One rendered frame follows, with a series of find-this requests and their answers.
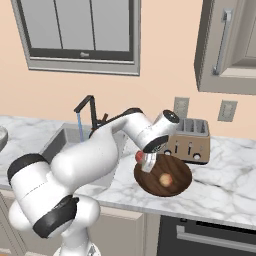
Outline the orange peach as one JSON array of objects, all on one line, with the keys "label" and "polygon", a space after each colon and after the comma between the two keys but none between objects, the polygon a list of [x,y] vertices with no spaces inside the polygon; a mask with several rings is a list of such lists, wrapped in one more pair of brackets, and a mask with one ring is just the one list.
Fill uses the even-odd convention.
[{"label": "orange peach", "polygon": [[164,173],[160,176],[159,182],[163,187],[168,187],[172,184],[173,179],[170,174]]}]

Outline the grey bowl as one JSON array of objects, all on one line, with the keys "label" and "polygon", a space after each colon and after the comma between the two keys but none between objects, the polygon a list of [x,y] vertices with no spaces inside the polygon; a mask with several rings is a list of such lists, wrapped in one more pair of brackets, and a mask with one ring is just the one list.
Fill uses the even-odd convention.
[{"label": "grey bowl", "polygon": [[8,131],[5,127],[0,126],[0,152],[6,146],[8,141]]}]

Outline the blue water stream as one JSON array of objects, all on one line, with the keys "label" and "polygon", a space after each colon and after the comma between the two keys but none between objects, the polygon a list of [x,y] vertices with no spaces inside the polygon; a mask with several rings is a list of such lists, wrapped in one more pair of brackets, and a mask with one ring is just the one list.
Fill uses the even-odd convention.
[{"label": "blue water stream", "polygon": [[77,121],[78,121],[78,130],[79,130],[80,142],[83,142],[84,141],[84,136],[83,136],[83,128],[82,128],[80,112],[77,112],[76,115],[77,115]]}]

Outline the grey wall cupboard door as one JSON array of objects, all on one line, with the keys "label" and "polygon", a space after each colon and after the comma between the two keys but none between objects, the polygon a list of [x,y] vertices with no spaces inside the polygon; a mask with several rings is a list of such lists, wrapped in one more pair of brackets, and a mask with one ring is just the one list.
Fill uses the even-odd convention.
[{"label": "grey wall cupboard door", "polygon": [[[233,16],[221,73],[215,76],[224,8]],[[256,95],[256,0],[203,0],[194,71],[200,92]]]}]

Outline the dark wooden bowl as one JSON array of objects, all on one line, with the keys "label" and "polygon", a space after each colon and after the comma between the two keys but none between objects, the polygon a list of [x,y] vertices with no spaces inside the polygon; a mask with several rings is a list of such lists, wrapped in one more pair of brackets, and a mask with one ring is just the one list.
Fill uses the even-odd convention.
[{"label": "dark wooden bowl", "polygon": [[[172,197],[185,191],[192,182],[192,173],[189,167],[180,159],[171,155],[159,154],[156,164],[150,173],[141,170],[142,165],[134,167],[134,178],[140,187],[159,197]],[[168,187],[163,187],[159,178],[162,174],[170,174],[173,182]]]}]

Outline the black sink faucet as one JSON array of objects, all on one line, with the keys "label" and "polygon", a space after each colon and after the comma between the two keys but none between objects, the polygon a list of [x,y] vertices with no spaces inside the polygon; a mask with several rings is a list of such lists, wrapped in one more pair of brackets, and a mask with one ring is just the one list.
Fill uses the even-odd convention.
[{"label": "black sink faucet", "polygon": [[97,118],[96,114],[96,105],[95,105],[95,98],[93,95],[87,95],[74,109],[74,112],[77,115],[77,120],[78,124],[81,124],[81,118],[80,118],[80,112],[81,110],[87,105],[90,105],[90,116],[91,116],[91,123],[92,123],[92,128],[91,130],[94,131],[96,130],[101,124],[105,123],[108,114],[105,113],[102,119]]}]

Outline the beige base cupboard door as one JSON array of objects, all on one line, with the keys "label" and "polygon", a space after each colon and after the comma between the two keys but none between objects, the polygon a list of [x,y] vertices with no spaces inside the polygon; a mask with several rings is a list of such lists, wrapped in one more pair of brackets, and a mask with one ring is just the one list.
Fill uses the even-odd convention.
[{"label": "beige base cupboard door", "polygon": [[5,201],[3,190],[0,189],[0,223],[3,225],[3,229],[10,243],[10,256],[25,256],[26,247],[19,232],[10,224],[8,214],[9,207]]},{"label": "beige base cupboard door", "polygon": [[101,207],[89,234],[101,256],[144,256],[143,213]]}]

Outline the beige four-slot toaster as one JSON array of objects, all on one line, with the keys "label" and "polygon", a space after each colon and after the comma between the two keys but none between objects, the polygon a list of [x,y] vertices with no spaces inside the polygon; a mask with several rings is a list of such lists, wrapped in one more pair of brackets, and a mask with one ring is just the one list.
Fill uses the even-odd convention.
[{"label": "beige four-slot toaster", "polygon": [[181,118],[177,132],[169,138],[162,154],[172,155],[186,163],[205,165],[210,160],[210,132],[202,119]]}]

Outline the grey framed window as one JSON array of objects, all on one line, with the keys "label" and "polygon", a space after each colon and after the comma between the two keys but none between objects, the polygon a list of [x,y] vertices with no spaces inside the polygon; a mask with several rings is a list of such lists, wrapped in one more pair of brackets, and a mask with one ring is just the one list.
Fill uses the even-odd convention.
[{"label": "grey framed window", "polygon": [[27,66],[140,74],[141,0],[11,0]]}]

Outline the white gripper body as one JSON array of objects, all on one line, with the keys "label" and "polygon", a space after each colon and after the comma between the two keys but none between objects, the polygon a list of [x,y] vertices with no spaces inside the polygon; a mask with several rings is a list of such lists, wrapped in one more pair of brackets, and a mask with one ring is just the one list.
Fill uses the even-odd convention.
[{"label": "white gripper body", "polygon": [[141,170],[143,172],[150,173],[154,165],[156,164],[156,161],[157,161],[156,153],[145,153],[142,158]]}]

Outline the grey wall outlet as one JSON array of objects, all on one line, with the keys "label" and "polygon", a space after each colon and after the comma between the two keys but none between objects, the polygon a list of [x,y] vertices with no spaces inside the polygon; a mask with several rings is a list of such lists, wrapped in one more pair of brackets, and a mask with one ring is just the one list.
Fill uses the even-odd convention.
[{"label": "grey wall outlet", "polygon": [[223,100],[220,105],[218,120],[222,122],[232,122],[237,107],[237,101]]},{"label": "grey wall outlet", "polygon": [[189,99],[176,97],[174,99],[174,112],[180,118],[186,118],[188,114]]}]

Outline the grey steel sink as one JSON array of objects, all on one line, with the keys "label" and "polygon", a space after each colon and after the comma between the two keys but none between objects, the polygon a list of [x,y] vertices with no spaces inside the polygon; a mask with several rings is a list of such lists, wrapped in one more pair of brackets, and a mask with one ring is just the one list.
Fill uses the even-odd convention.
[{"label": "grey steel sink", "polygon": [[[113,135],[118,146],[119,157],[122,157],[123,149],[128,139],[128,136],[123,131],[118,131]],[[45,144],[40,154],[49,162],[59,152],[74,146],[80,142],[80,133],[76,124],[64,123],[52,136],[52,138]],[[106,176],[91,182],[91,185],[108,188],[114,178],[116,168],[114,168]]]}]

